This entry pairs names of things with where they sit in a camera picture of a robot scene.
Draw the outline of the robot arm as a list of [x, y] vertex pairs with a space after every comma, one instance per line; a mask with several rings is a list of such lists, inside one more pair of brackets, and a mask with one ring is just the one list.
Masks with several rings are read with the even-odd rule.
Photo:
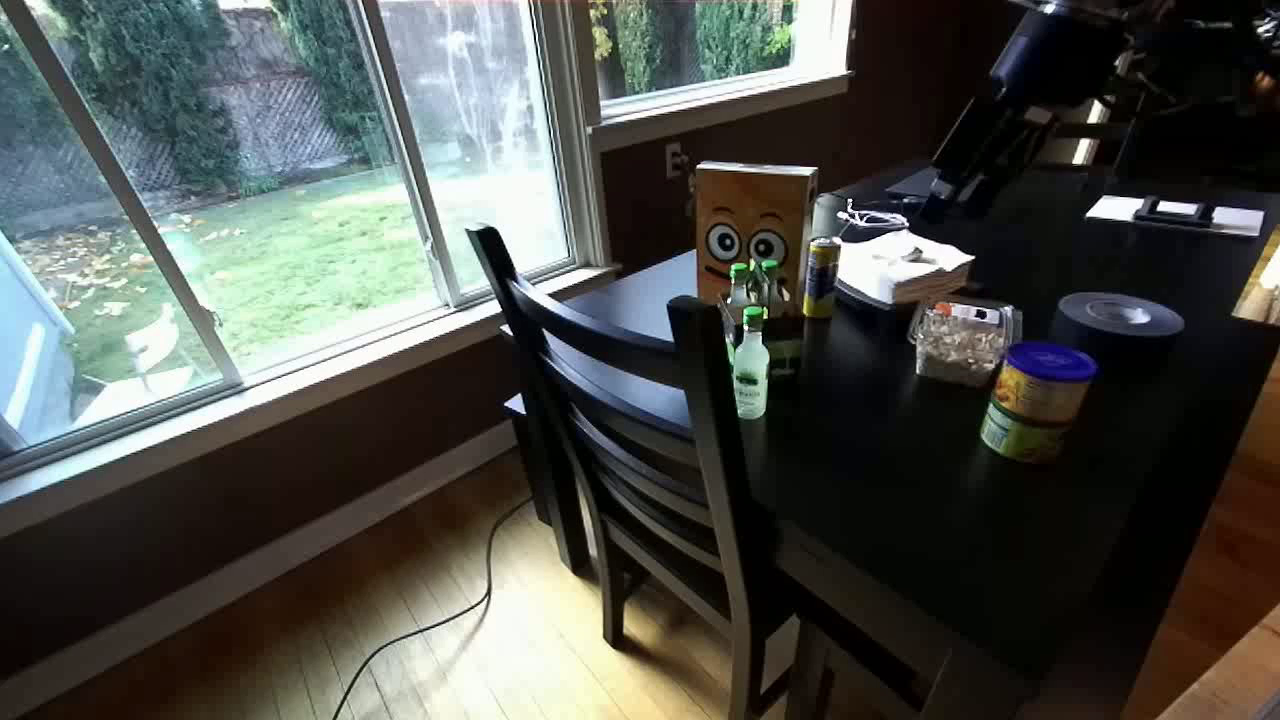
[[1016, 4], [986, 87], [896, 183], [905, 208], [977, 208], [1088, 101], [1113, 112], [1122, 150], [1149, 129], [1252, 120], [1277, 101], [1277, 0]]

